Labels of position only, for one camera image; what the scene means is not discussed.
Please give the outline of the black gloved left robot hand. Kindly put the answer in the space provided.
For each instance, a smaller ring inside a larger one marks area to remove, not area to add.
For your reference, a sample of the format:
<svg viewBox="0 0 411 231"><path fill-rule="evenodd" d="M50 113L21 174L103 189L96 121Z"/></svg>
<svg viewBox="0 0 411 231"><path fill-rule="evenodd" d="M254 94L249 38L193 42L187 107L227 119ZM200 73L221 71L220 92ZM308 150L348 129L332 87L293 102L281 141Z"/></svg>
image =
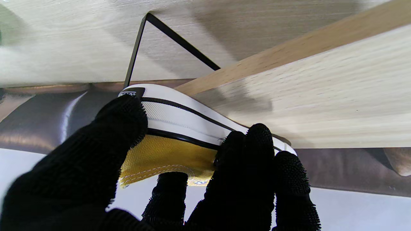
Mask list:
<svg viewBox="0 0 411 231"><path fill-rule="evenodd" d="M139 98L123 95L9 187L2 231L320 231L310 184L297 156L274 154L264 124L233 131L222 143L207 185L184 221L188 176L159 175L142 219L107 210L127 152L148 131Z"/></svg>

